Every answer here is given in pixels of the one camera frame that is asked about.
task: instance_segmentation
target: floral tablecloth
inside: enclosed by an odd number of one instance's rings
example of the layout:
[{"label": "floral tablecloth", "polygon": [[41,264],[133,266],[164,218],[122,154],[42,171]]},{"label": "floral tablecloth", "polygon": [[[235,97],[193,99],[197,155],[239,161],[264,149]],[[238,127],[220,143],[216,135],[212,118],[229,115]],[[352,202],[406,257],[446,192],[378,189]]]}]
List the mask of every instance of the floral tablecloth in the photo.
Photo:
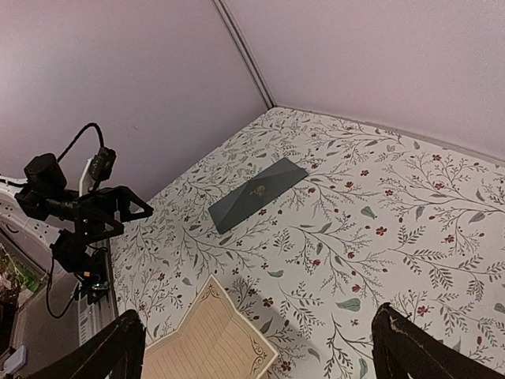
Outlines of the floral tablecloth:
[{"label": "floral tablecloth", "polygon": [[[208,207],[283,156],[309,176],[219,235]],[[371,378],[371,320],[388,301],[503,372],[504,180],[502,167],[433,144],[274,108],[113,241],[119,310],[137,310],[152,343],[214,273],[278,349],[267,377]]]}]

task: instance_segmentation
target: leaf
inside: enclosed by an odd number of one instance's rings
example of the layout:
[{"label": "leaf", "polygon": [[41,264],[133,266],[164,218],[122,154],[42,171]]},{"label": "leaf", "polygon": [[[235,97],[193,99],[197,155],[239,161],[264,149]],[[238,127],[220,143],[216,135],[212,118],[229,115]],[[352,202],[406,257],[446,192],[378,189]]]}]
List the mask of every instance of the leaf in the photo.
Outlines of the leaf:
[{"label": "leaf", "polygon": [[361,308],[361,300],[359,298],[350,298],[345,302],[337,302],[337,307],[342,310],[350,310],[351,312],[358,312]]},{"label": "leaf", "polygon": [[338,255],[335,255],[335,262],[337,262],[339,265],[343,266],[343,263],[340,260],[340,257]]},{"label": "leaf", "polygon": [[470,219],[468,223],[478,223],[479,221],[482,221],[483,219],[486,218],[486,215],[483,212],[477,212],[473,217]]},{"label": "leaf", "polygon": [[219,241],[219,245],[220,246],[224,245],[225,243],[227,243],[228,241],[230,241],[230,239],[231,239],[231,235],[229,235],[226,238],[223,238],[221,241]]},{"label": "leaf", "polygon": [[321,230],[318,231],[318,233],[325,233],[331,226],[331,223],[327,223],[326,225],[324,225],[323,227],[321,227]]},{"label": "leaf", "polygon": [[372,219],[376,219],[376,214],[373,212],[373,210],[369,207],[369,206],[366,206],[364,207],[362,210],[361,210],[361,214],[363,216],[367,216],[367,217],[370,217]]},{"label": "leaf", "polygon": [[260,332],[262,334],[265,334],[266,332],[268,332],[268,329],[270,328],[270,325],[271,325],[271,321],[273,320],[274,318],[271,318],[269,321],[265,322],[263,324],[263,326],[261,327],[260,329]]},{"label": "leaf", "polygon": [[284,275],[284,270],[269,271],[268,275],[269,276],[273,276],[274,278],[280,278],[281,276]]},{"label": "leaf", "polygon": [[479,199],[480,201],[485,201],[479,190],[477,190],[477,192],[475,193],[475,196],[477,196],[477,199]]},{"label": "leaf", "polygon": [[501,302],[497,302],[495,304],[495,311],[505,314],[505,306],[503,306],[503,304]]},{"label": "leaf", "polygon": [[307,349],[307,352],[312,356],[312,357],[316,357],[317,360],[319,362],[321,362],[321,357],[319,356],[319,353],[317,351],[315,351],[314,349],[312,349],[311,347],[309,347],[309,349]]},{"label": "leaf", "polygon": [[159,324],[156,325],[154,332],[152,335],[156,338],[156,335],[158,334],[158,329],[159,329]]},{"label": "leaf", "polygon": [[459,339],[458,343],[452,347],[452,350],[456,350],[458,353],[461,351],[461,338]]},{"label": "leaf", "polygon": [[416,221],[419,220],[419,217],[423,216],[424,211],[425,211],[424,205],[420,205],[416,208]]},{"label": "leaf", "polygon": [[359,360],[360,363],[360,379],[363,379],[368,372],[368,364],[363,358],[360,358]]}]

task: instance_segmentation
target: flower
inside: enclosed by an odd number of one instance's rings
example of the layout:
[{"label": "flower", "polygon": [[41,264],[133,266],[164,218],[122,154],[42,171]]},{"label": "flower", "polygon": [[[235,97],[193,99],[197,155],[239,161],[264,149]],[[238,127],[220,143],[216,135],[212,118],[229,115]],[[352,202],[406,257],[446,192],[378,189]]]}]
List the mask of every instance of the flower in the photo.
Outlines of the flower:
[{"label": "flower", "polygon": [[386,233],[386,232],[387,232],[386,227],[378,227],[376,230],[376,235],[384,235],[384,233]]},{"label": "flower", "polygon": [[282,371],[291,371],[291,362],[283,361],[281,364]]},{"label": "flower", "polygon": [[420,306],[417,308],[417,314],[424,317],[426,313],[429,312],[429,306]]},{"label": "flower", "polygon": [[263,299],[263,306],[270,308],[273,305],[274,305],[274,300],[272,298],[264,298]]}]

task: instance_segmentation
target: wall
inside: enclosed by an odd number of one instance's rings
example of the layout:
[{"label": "wall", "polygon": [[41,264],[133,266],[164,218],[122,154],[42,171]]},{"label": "wall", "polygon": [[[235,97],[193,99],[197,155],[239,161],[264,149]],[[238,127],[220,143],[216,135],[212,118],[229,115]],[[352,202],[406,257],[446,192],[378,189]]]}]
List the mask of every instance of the wall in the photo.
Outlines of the wall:
[{"label": "wall", "polygon": [[[107,185],[147,199],[266,111],[210,1],[9,2],[0,25],[3,175],[94,121],[118,154]],[[69,186],[96,151],[88,131]]]},{"label": "wall", "polygon": [[505,159],[505,2],[227,3],[279,104]]}]

